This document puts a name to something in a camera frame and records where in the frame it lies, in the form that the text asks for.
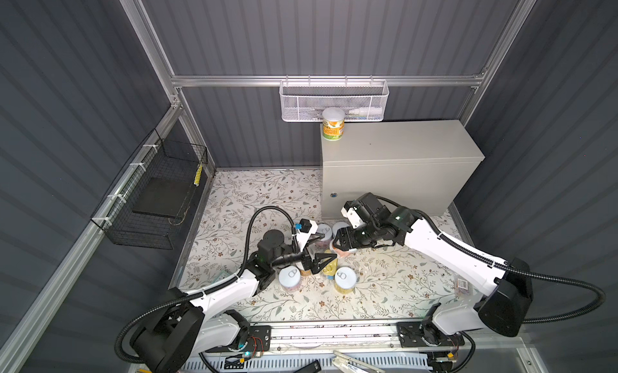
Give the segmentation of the green orange peach can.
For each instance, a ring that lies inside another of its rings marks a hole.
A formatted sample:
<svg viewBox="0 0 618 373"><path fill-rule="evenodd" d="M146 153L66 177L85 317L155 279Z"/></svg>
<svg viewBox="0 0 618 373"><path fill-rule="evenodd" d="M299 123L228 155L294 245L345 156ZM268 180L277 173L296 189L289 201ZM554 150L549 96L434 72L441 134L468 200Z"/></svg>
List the green orange peach can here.
<svg viewBox="0 0 618 373"><path fill-rule="evenodd" d="M343 136L344 131L344 110L338 107L325 108L322 113L323 129L322 137L327 141L338 141Z"/></svg>

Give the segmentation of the orange white pull-tab can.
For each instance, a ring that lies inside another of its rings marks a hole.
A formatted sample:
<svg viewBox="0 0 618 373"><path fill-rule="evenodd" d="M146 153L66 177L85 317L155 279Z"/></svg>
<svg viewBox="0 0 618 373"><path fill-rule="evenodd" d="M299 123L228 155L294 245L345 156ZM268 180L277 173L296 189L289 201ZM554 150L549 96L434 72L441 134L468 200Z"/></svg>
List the orange white pull-tab can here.
<svg viewBox="0 0 618 373"><path fill-rule="evenodd" d="M344 259L346 257L349 257L349 256L354 255L354 254L357 253L357 249L352 249L352 250L345 251L345 250L341 250L341 249L335 247L333 243L329 244L329 249L332 252L336 253L336 255L339 258L341 258L341 259Z"/></svg>

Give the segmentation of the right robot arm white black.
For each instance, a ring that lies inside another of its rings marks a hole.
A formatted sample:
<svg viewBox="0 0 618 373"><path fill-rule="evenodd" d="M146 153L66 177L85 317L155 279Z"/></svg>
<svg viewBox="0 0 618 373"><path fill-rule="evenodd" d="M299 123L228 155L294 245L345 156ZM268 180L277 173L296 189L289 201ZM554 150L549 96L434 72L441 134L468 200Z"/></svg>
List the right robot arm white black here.
<svg viewBox="0 0 618 373"><path fill-rule="evenodd" d="M338 251L356 252L389 241L442 264L473 287L467 297L429 309L417 330L427 345L439 346L469 330L518 335L534 296L527 263L518 261L510 271L506 260L441 231L425 212L405 206L390 210L371 193L347 201L341 214L349 227L336 235L333 246Z"/></svg>

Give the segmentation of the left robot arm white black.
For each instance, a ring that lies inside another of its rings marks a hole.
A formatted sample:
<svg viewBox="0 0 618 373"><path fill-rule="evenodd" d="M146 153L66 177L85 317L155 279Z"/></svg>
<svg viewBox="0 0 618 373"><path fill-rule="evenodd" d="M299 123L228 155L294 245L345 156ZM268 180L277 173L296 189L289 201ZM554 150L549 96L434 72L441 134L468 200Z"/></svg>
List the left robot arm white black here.
<svg viewBox="0 0 618 373"><path fill-rule="evenodd" d="M176 372L189 358L208 350L246 349L250 324L233 306L262 292L284 266L300 263L316 274L336 259L334 253L311 255L294 249L285 244L281 231L267 231L241 274L192 294L171 289L169 302L138 316L121 331L115 353L153 372Z"/></svg>

